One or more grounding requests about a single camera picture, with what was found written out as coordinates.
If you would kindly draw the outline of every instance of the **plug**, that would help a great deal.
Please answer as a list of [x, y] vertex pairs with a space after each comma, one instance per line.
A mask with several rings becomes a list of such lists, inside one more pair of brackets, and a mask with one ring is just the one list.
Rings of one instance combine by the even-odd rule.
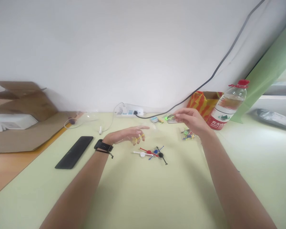
[[125, 106], [125, 104], [123, 104], [122, 110], [123, 110], [123, 114], [124, 114], [124, 115], [126, 115], [126, 114], [128, 113], [128, 109], [127, 109], [127, 107]]

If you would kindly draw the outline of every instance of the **table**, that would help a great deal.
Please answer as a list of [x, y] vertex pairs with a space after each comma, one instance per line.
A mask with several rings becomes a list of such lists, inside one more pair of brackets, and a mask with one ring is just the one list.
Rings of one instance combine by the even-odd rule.
[[[102, 113], [105, 123], [111, 113]], [[286, 228], [286, 131], [245, 115], [217, 132], [223, 146], [278, 228]], [[110, 131], [151, 122], [114, 119]], [[38, 228], [93, 154], [93, 122], [67, 130], [0, 192], [0, 228]], [[108, 158], [84, 228], [227, 228], [199, 139], [182, 141], [184, 124], [156, 124], [142, 148], [164, 145], [168, 165], [132, 154], [123, 142]], [[72, 170], [54, 167], [80, 136], [93, 142]]]

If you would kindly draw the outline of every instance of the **wire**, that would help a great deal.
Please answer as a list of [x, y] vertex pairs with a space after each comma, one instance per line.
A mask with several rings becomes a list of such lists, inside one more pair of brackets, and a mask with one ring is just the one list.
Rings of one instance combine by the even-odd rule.
[[86, 123], [86, 122], [91, 122], [91, 121], [96, 121], [96, 120], [97, 120], [97, 119], [95, 119], [95, 120], [85, 121], [85, 122], [83, 122], [83, 123], [81, 123], [81, 124], [79, 124], [78, 126], [75, 126], [75, 127], [73, 127], [73, 128], [66, 127], [68, 121], [70, 121], [71, 119], [76, 119], [76, 120], [78, 120], [78, 118], [70, 118], [70, 119], [68, 119], [68, 120], [65, 122], [65, 124], [64, 124], [64, 127], [65, 127], [66, 129], [75, 129], [75, 128], [77, 128], [77, 127], [80, 127], [81, 125], [83, 125], [83, 124]]
[[105, 131], [109, 130], [109, 128], [111, 127], [111, 125], [112, 125], [112, 123], [113, 123], [113, 118], [114, 118], [114, 111], [115, 111], [115, 109], [118, 107], [118, 105], [116, 105], [115, 108], [113, 109], [112, 121], [111, 121], [110, 126], [109, 126], [106, 130], [103, 130], [102, 132], [105, 132]]
[[156, 117], [156, 116], [159, 116], [159, 115], [164, 115], [168, 112], [170, 112], [172, 109], [174, 109], [176, 106], [182, 104], [183, 102], [185, 102], [187, 99], [189, 99], [196, 91], [198, 91], [200, 88], [202, 88], [203, 86], [205, 86], [211, 79], [213, 79], [213, 77], [215, 76], [216, 72], [218, 71], [219, 67], [222, 65], [222, 63], [225, 61], [225, 59], [227, 58], [227, 56], [230, 54], [230, 52], [232, 51], [233, 47], [235, 46], [239, 36], [242, 34], [247, 22], [249, 21], [249, 18], [251, 17], [251, 15], [254, 13], [254, 11], [264, 2], [265, 0], [261, 0], [257, 5], [256, 7], [253, 8], [253, 10], [251, 10], [251, 12], [248, 14], [244, 24], [242, 25], [240, 31], [238, 32], [238, 35], [236, 36], [235, 40], [233, 41], [230, 49], [228, 50], [228, 52], [226, 53], [226, 55], [224, 56], [224, 58], [221, 60], [221, 62], [219, 63], [219, 65], [217, 66], [217, 68], [215, 69], [213, 75], [207, 80], [205, 81], [202, 85], [200, 85], [200, 87], [198, 87], [195, 91], [193, 91], [188, 97], [186, 97], [184, 100], [182, 100], [180, 103], [176, 104], [175, 106], [173, 106], [172, 108], [170, 108], [168, 111], [166, 112], [163, 112], [163, 113], [160, 113], [160, 114], [156, 114], [156, 115], [153, 115], [153, 116], [150, 116], [150, 117], [140, 117], [138, 116], [137, 114], [135, 114], [135, 116], [137, 116], [138, 118], [141, 118], [141, 119], [149, 119], [149, 118], [153, 118], [153, 117]]
[[[116, 105], [115, 108], [113, 109], [112, 121], [111, 121], [110, 126], [109, 126], [106, 130], [103, 130], [102, 133], [105, 132], [105, 131], [107, 131], [107, 130], [109, 130], [109, 128], [111, 127], [111, 125], [112, 125], [112, 123], [113, 123], [113, 118], [114, 118], [114, 111], [115, 111], [115, 109], [118, 107], [118, 105]], [[95, 120], [85, 121], [85, 122], [81, 123], [80, 125], [75, 126], [75, 127], [73, 127], [73, 128], [66, 127], [68, 121], [70, 121], [71, 119], [78, 120], [78, 118], [70, 118], [70, 119], [68, 119], [68, 120], [65, 122], [65, 124], [64, 124], [64, 127], [65, 127], [66, 129], [75, 129], [75, 128], [77, 128], [77, 127], [80, 127], [80, 126], [83, 125], [84, 123], [98, 120], [98, 119], [95, 119]]]

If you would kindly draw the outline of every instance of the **gray bag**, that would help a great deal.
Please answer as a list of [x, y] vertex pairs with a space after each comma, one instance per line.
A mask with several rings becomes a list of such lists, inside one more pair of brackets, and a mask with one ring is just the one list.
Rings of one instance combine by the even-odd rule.
[[257, 109], [260, 120], [286, 129], [286, 116], [266, 109]]

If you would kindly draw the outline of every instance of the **white plastic stick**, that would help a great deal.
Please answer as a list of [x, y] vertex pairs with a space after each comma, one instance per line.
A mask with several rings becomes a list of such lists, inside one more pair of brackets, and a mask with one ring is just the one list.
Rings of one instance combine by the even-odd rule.
[[145, 155], [150, 155], [150, 156], [152, 156], [152, 154], [147, 154], [147, 153], [144, 153], [144, 152], [136, 152], [136, 151], [134, 151], [133, 153], [140, 154], [140, 157], [145, 157]]

